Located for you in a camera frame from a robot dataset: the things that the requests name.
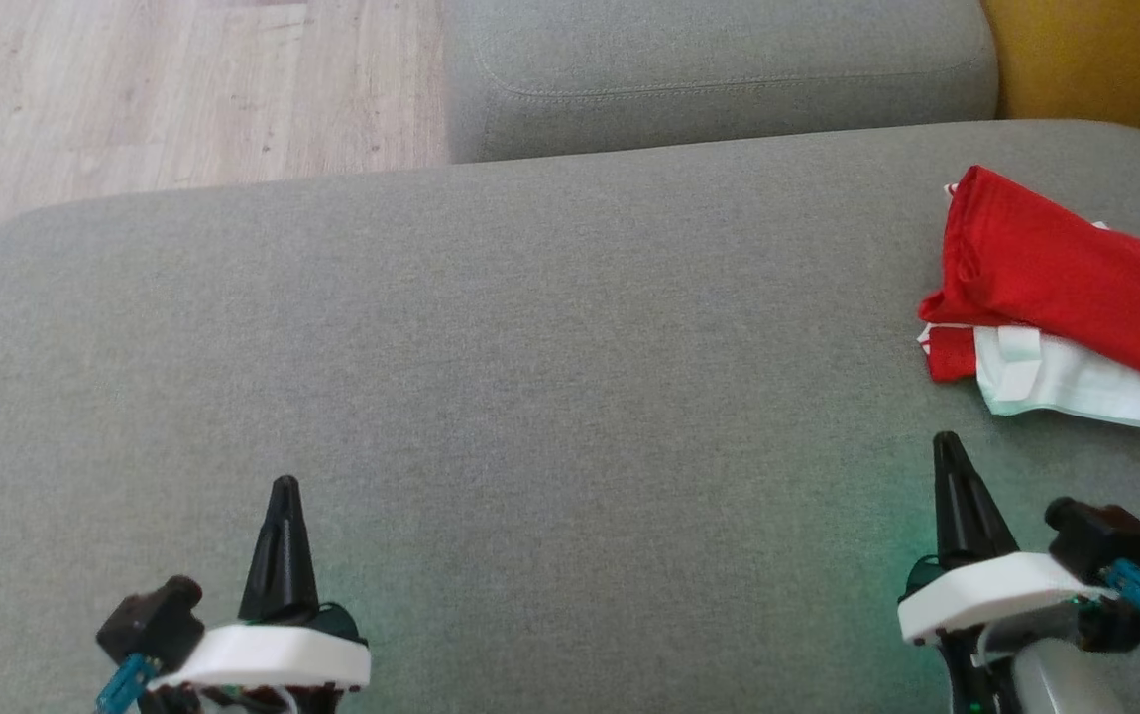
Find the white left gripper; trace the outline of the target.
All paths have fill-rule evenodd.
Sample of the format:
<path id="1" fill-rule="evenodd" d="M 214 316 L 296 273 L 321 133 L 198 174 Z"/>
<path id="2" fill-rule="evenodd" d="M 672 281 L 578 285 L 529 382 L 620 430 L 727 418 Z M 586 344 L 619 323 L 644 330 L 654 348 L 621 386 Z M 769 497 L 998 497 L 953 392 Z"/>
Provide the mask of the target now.
<path id="1" fill-rule="evenodd" d="M 280 529 L 285 505 L 285 609 L 293 623 L 238 623 L 207 630 L 188 658 L 146 683 L 146 713 L 334 713 L 347 693 L 370 685 L 370 648 L 353 616 L 321 605 L 301 487 L 272 482 L 256 536 L 241 620 L 280 609 Z"/>

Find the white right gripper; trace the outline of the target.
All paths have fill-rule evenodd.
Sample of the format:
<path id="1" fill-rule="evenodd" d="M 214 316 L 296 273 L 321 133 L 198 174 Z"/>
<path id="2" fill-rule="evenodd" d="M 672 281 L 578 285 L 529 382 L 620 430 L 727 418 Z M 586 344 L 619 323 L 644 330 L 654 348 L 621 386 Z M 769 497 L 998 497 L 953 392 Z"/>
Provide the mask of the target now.
<path id="1" fill-rule="evenodd" d="M 1126 711 L 1097 660 L 1140 646 L 1140 610 L 1051 555 L 1013 554 L 1020 546 L 956 433 L 937 433 L 933 456 L 946 573 L 917 563 L 897 615 L 907 646 L 940 655 L 946 713 Z"/>

